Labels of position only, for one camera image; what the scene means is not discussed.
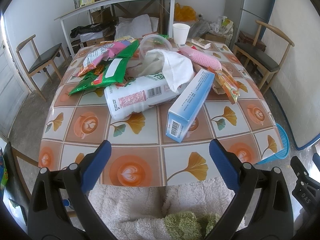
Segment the blue mesh trash basket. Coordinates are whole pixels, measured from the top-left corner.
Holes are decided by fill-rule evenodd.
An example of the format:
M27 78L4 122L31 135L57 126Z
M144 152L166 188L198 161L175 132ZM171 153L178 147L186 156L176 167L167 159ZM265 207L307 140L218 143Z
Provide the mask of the blue mesh trash basket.
M278 137L280 145L277 146L274 140L268 139L268 150L272 151L272 155L258 162L258 164L265 164L275 160L285 159L289 155L290 142L287 133L280 124L276 124L278 129Z

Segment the silver refrigerator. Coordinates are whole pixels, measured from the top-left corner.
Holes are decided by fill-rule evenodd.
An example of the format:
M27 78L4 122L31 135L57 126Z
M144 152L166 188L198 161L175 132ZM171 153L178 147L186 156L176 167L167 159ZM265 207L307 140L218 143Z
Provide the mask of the silver refrigerator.
M237 42L240 31L255 35L256 20L269 22L275 0L226 0L224 15L233 21L230 48Z

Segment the pink snack bag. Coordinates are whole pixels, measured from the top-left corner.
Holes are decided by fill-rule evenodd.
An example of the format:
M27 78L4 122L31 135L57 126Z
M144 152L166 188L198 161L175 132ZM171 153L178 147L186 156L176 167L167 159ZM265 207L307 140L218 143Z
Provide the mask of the pink snack bag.
M123 49L129 46L132 41L122 40L114 42L101 42L97 48L93 49L84 58L82 67L77 73L77 77L81 77L88 72L94 70L98 64L104 60L114 59Z

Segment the white tissue paper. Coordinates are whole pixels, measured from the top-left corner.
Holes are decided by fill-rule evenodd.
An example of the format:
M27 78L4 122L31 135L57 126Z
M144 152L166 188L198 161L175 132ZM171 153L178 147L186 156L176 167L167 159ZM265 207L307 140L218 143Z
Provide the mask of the white tissue paper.
M174 93L178 88L189 83L194 77L191 60L175 51L153 49L146 53L138 76L162 73Z

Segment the blue white carton box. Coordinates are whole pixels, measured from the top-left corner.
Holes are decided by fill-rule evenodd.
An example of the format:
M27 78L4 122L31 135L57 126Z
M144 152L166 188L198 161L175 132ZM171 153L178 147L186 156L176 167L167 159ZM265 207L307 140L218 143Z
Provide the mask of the blue white carton box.
M165 135L182 142L212 87L215 74L201 69L168 110Z

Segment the wooden chair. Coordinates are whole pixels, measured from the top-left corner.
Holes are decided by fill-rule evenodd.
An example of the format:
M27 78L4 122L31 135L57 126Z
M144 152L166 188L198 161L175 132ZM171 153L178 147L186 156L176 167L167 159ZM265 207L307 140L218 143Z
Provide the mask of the wooden chair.
M67 56L63 50L62 47L62 43L59 43L55 46L53 46L52 48L48 49L47 51L45 51L42 54L39 54L39 51L37 49L37 46L34 42L34 38L36 37L36 35L32 35L31 37L25 39L24 41L22 41L20 44L17 45L16 47L16 53L18 56L18 59L23 67L23 70L25 71L29 81L33 84L34 88L36 89L37 93L40 95L40 97L46 102L47 99L44 97L43 93L41 92L41 90L39 89L39 87L37 86L37 84L35 83L35 81L33 80L33 76L36 73L40 73L40 71L44 71L44 73L47 75L47 77L49 78L50 81L52 81L52 77L50 76L47 67L49 65L52 65L54 71L56 72L58 78L60 80L62 80L62 75L59 72L59 69L57 67L57 65L54 62L54 59L56 57L58 57L58 55L62 54L63 58L65 61L67 61ZM22 56L20 54L20 51L29 43L31 42L33 49L35 51L36 54L36 60L35 62L32 64L32 66L27 69L25 62L22 59Z
M249 61L252 61L256 65L256 67L259 67L265 71L263 78L258 85L260 92L264 95L267 92L267 90L271 87L272 82L278 75L285 59L287 58L290 48L294 47L295 44L279 28L274 27L263 21L255 20L255 22L258 25L258 29L255 34L253 44L235 42L233 53L234 55L236 55L237 52L240 52L241 54L245 55L245 57L247 57L244 65L245 68L247 67ZM274 61L270 56L268 56L264 51L260 50L256 46L262 27L265 27L266 29L272 31L274 34L281 37L287 42L286 50L279 63L276 63L276 61Z

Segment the pink bubble wrap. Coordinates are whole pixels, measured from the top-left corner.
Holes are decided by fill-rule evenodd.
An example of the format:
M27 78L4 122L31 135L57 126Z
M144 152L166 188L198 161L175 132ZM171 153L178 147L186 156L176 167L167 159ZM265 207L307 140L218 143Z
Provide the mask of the pink bubble wrap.
M189 46L179 48L182 55L189 58L192 62L199 64L206 68L213 70L222 70L221 63L214 57L211 57L199 50L193 49Z

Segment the small cigarette pack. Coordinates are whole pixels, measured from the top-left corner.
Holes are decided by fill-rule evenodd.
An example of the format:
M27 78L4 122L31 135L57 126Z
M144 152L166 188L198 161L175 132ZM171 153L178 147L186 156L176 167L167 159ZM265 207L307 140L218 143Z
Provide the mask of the small cigarette pack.
M202 49L209 49L211 47L211 43L209 41L200 37L192 38L191 42Z

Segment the right wooden chair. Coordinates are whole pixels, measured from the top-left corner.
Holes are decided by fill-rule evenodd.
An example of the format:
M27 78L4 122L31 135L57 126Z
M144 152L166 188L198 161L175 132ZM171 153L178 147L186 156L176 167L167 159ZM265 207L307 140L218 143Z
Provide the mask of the right wooden chair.
M259 67L265 71L263 78L258 85L260 92L264 95L267 92L267 90L271 87L272 82L278 75L285 59L287 58L290 48L294 47L295 44L279 28L274 27L263 21L255 20L255 22L258 25L258 29L255 34L253 44L235 42L233 53L234 55L236 55L237 52L240 52L241 54L245 55L245 57L247 57L244 65L245 68L247 67L249 61L252 61L256 65L256 67ZM274 61L270 56L268 56L264 51L260 50L256 46L262 27L265 27L266 29L272 31L274 34L281 37L287 42L286 50L279 63L276 63L276 61Z

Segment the patterned tablecloth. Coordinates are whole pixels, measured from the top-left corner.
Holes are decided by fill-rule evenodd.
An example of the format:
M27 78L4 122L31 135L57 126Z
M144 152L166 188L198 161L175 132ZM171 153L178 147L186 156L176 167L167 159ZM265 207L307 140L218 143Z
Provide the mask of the patterned tablecloth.
M278 129L259 88L223 43L206 54L218 59L240 86L231 104L225 95L210 92L182 142L165 135L171 103L152 107L116 121L102 89L73 95L77 73L91 47L80 49L55 93L40 144L38 165L52 171L79 163L108 140L112 153L100 181L117 186L167 186L218 176L209 143L218 139L243 162L256 164L272 155L268 139L279 146Z

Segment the yellow plastic bag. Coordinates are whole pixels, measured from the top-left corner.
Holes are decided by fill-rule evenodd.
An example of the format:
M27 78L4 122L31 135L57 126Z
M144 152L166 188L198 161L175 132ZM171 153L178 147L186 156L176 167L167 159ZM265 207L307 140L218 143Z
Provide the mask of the yellow plastic bag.
M196 11L187 5L175 4L174 20L178 22L190 22L196 20Z

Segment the green snack bag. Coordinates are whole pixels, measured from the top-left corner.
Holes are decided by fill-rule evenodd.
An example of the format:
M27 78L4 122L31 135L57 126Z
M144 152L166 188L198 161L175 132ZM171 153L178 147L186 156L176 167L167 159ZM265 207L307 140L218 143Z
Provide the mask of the green snack bag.
M69 95L84 90L105 88L116 83L121 83L124 79L128 61L139 47L137 39L129 37L124 40L132 41L132 43L123 49L114 59L102 60L94 70L81 76L82 80L69 92Z

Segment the clear plastic bowl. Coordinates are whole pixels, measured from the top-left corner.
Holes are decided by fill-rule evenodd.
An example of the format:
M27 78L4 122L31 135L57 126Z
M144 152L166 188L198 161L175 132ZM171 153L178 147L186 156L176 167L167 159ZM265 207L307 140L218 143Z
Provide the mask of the clear plastic bowl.
M144 36L138 49L140 61L143 61L146 53L153 49L173 51L173 47L167 37L159 34L149 34Z

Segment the orange snack wrapper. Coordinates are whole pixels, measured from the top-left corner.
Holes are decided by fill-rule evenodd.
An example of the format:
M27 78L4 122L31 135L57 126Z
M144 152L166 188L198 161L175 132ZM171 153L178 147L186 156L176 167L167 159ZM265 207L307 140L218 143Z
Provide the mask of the orange snack wrapper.
M235 104L240 96L240 86L231 73L224 66L221 67L221 70L214 70L213 68L207 70L215 75L212 85L213 91L218 95L226 94L231 104Z

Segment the left wooden chair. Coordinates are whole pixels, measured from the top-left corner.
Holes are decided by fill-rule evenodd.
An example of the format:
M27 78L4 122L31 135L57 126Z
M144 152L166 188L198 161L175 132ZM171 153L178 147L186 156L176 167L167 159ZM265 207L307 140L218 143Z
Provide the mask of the left wooden chair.
M25 39L24 41L22 41L20 44L17 45L16 47L16 53L18 56L18 59L23 67L23 70L25 71L29 81L33 84L34 88L36 89L37 93L40 95L40 97L46 102L47 99L44 97L43 93L41 92L41 90L39 89L39 87L37 86L37 84L35 83L35 81L33 80L33 76L36 73L40 73L40 71L44 71L44 73L47 75L47 77L49 78L50 81L52 81L52 77L50 76L47 67L49 65L52 65L54 71L56 72L58 78L60 80L62 80L62 75L59 72L59 69L57 67L57 65L54 62L54 59L56 57L58 57L58 55L62 54L63 58L65 61L67 61L67 56L63 50L62 47L62 43L59 43L55 46L53 46L52 48L48 49L47 51L45 51L42 54L39 54L39 51L37 49L37 46L34 42L34 38L36 37L36 35L32 35L31 37ZM36 60L35 62L32 64L32 66L27 69L25 62L22 59L22 56L20 54L20 51L29 43L31 42L33 49L35 51L36 54Z

